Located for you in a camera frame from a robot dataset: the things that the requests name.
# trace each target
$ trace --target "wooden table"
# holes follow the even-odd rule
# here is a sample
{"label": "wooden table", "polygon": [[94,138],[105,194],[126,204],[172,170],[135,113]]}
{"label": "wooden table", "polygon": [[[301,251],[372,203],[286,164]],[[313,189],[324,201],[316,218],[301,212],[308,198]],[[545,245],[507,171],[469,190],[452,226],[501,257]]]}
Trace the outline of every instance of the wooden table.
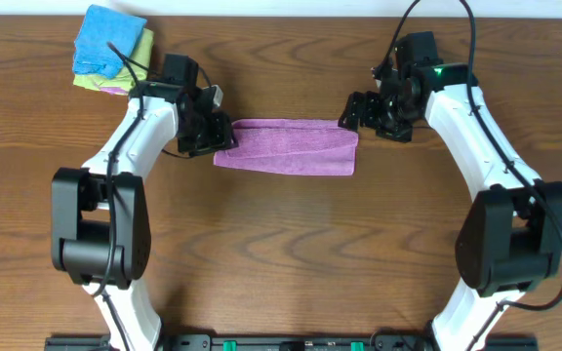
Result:
{"label": "wooden table", "polygon": [[[77,168],[126,99],[73,87],[81,17],[0,17],[0,349],[52,333],[105,333],[94,302],[50,259],[50,181]],[[186,53],[239,118],[337,119],[374,90],[398,19],[150,18],[154,59]],[[410,19],[446,62],[466,61],[466,19]],[[502,130],[546,180],[562,180],[562,20],[479,19],[475,73]],[[160,156],[146,183],[153,306],[172,332],[370,334],[419,330],[448,301],[454,242],[470,205],[439,136],[409,144],[362,131],[352,177],[216,168]],[[560,277],[525,301],[541,303]],[[511,310],[496,332],[562,350],[562,304]]]}

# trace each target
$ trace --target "cloth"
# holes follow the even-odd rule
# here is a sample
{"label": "cloth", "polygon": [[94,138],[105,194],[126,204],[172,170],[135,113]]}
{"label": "cloth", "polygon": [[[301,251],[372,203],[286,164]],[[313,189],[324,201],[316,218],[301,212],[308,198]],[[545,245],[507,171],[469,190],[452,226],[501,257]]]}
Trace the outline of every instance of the cloth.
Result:
{"label": "cloth", "polygon": [[91,5],[75,39],[73,73],[96,73],[108,79],[114,78],[123,62],[107,47],[107,42],[129,57],[145,24],[146,19]]}
{"label": "cloth", "polygon": [[239,146],[214,165],[294,176],[351,176],[358,134],[338,121],[248,119],[233,123]]}
{"label": "cloth", "polygon": [[[151,61],[151,48],[153,47],[153,32],[144,29],[142,36],[134,49],[130,59],[148,67]],[[138,80],[146,79],[146,71],[134,64],[131,65]],[[127,67],[121,70],[112,79],[107,79],[99,74],[76,74],[73,85],[94,91],[102,91],[110,94],[126,95],[134,88],[134,78]]]}

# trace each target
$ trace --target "green towel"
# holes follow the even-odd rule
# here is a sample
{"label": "green towel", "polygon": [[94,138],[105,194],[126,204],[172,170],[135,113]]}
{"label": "green towel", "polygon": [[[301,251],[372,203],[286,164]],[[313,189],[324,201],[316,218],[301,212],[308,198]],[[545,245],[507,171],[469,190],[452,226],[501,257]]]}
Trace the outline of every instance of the green towel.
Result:
{"label": "green towel", "polygon": [[[151,61],[152,46],[153,32],[145,28],[130,58],[137,63],[148,67],[149,62]],[[131,66],[139,80],[146,79],[146,71],[144,69],[134,64]],[[75,74],[73,85],[94,91],[126,95],[132,88],[134,88],[134,78],[132,78],[132,75],[129,73],[127,67],[123,66],[118,74],[116,74],[116,77],[112,79],[107,79],[99,74]]]}

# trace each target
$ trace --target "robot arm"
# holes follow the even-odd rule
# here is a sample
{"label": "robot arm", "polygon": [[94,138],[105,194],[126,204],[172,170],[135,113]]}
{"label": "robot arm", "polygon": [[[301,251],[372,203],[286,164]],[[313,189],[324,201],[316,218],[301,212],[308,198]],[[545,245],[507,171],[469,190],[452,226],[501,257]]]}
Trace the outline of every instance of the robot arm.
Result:
{"label": "robot arm", "polygon": [[[456,244],[462,278],[444,311],[431,322],[430,333],[439,350],[480,350],[507,307],[502,303],[517,301],[556,274],[562,247],[546,213],[505,168],[470,112],[467,66],[443,64],[431,32],[409,34],[396,43],[395,53],[398,69],[392,69],[391,61],[376,69],[381,91],[352,94],[340,126],[365,126],[378,137],[408,142],[413,123],[424,119],[448,146],[473,204]],[[562,183],[543,183],[492,118],[477,82],[472,94],[489,133],[562,222]],[[526,225],[513,228],[514,216]]]}
{"label": "robot arm", "polygon": [[195,86],[198,65],[167,55],[163,77],[141,82],[142,97],[130,96],[128,110],[109,141],[80,170],[60,169],[52,182],[52,261],[87,293],[97,291],[108,258],[110,224],[84,219],[83,212],[108,210],[105,176],[108,155],[122,140],[112,170],[116,212],[116,250],[104,293],[95,297],[118,350],[153,350],[161,321],[151,306],[142,273],[150,253],[150,228],[143,182],[167,142],[178,139],[180,152],[196,156],[232,146],[228,116],[218,111],[218,86]]}

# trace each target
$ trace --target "folded purple towel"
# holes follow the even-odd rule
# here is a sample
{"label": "folded purple towel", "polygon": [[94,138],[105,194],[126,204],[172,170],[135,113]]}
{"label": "folded purple towel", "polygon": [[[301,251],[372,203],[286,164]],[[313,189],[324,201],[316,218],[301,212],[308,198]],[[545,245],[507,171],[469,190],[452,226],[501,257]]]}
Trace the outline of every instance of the folded purple towel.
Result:
{"label": "folded purple towel", "polygon": [[239,147],[214,165],[294,176],[351,176],[359,136],[338,121],[247,119],[233,123]]}

